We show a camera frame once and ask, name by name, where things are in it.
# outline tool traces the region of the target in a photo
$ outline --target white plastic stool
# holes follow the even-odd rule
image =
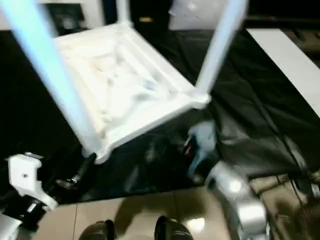
[[[127,0],[117,1],[116,24],[55,40],[34,0],[0,0],[0,6],[83,153],[96,153],[100,164],[112,149],[206,107],[247,0],[228,0],[195,86],[132,28]]]

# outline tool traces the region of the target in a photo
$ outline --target white plastic mount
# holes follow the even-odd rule
[[[31,196],[54,210],[58,203],[42,189],[41,181],[37,179],[37,170],[41,161],[37,158],[18,154],[9,157],[9,182],[21,196]]]

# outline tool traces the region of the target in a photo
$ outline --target beige floor tile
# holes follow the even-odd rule
[[[47,213],[39,223],[34,240],[72,240],[77,205],[60,206]]]
[[[74,240],[97,221],[113,220],[118,240],[153,240],[161,215],[177,218],[172,192],[78,204]]]
[[[298,195],[302,202],[306,200],[302,193],[298,192]],[[294,215],[300,207],[300,201],[291,183],[269,190],[262,197],[270,213],[275,235],[281,235],[283,240],[299,240]]]
[[[221,205],[204,187],[174,192],[178,220],[195,240],[229,240]]]
[[[259,184],[255,179],[250,181],[250,186],[255,193],[257,193],[259,191]]]

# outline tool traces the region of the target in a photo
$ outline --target white wall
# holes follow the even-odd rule
[[[227,0],[174,0],[171,30],[215,29]]]
[[[39,3],[81,4],[87,27],[90,29],[104,25],[104,16],[101,0],[37,0]],[[0,9],[0,31],[9,30],[10,25]]]

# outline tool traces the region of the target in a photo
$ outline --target black fabric sheet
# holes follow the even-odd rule
[[[195,83],[212,32],[142,35]],[[24,151],[48,156],[77,142],[11,33],[0,38],[0,156]],[[172,143],[203,120],[214,120],[224,161],[249,178],[300,173],[320,166],[320,119],[247,32],[239,33],[202,111],[191,110],[118,147],[93,170],[88,189],[69,202],[164,192],[194,186]],[[7,162],[3,160],[2,171]],[[2,182],[7,176],[2,174]],[[1,186],[0,195],[8,186]]]

